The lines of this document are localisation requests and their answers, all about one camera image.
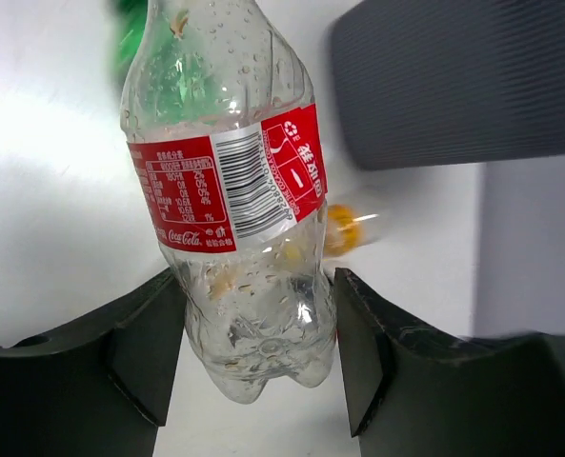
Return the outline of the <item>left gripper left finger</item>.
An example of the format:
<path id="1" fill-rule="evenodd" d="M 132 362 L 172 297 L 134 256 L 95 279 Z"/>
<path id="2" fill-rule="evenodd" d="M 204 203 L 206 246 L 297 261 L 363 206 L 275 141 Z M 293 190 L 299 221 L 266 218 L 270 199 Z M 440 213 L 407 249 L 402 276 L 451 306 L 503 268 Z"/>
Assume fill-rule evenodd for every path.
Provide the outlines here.
<path id="1" fill-rule="evenodd" d="M 185 297 L 172 272 L 0 347 L 0 456 L 151 456 L 166 424 Z"/>

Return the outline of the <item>red label cola bottle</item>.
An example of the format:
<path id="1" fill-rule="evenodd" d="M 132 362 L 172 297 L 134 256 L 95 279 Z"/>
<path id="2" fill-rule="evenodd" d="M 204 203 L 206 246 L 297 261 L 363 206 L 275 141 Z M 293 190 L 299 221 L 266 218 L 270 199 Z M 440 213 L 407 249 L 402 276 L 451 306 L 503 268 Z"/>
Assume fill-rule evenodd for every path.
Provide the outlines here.
<path id="1" fill-rule="evenodd" d="M 329 375 L 336 308 L 321 266 L 327 178 L 313 84 L 253 1 L 205 1 L 214 112 L 124 131 L 195 355 L 229 399 Z"/>

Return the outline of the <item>green bottle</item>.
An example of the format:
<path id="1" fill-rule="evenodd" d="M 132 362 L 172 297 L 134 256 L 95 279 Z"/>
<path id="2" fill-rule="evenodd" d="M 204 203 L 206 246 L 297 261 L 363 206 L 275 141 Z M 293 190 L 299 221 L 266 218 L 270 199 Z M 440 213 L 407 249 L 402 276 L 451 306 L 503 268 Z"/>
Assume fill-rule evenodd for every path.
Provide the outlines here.
<path id="1" fill-rule="evenodd" d="M 110 1 L 112 64 L 121 125 L 173 125 L 214 112 L 217 88 L 205 57 L 205 1 Z"/>

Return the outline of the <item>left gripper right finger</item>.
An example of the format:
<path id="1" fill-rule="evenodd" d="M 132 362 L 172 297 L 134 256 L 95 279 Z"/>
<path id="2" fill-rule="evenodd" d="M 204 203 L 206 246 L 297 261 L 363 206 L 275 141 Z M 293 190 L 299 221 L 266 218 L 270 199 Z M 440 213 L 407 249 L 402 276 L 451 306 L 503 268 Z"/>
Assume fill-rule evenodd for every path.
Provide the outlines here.
<path id="1" fill-rule="evenodd" d="M 347 268 L 333 281 L 364 456 L 565 456 L 565 335 L 454 337 Z"/>

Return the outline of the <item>yellow label small bottle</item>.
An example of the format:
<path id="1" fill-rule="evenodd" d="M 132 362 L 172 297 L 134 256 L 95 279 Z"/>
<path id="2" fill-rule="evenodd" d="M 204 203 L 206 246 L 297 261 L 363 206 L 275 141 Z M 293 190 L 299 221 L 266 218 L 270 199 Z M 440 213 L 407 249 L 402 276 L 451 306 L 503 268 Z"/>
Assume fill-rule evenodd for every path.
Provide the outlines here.
<path id="1" fill-rule="evenodd" d="M 359 211 L 349 205 L 330 205 L 324 255 L 340 257 L 378 241 L 382 236 L 382 221 L 382 215 L 377 212 Z"/>

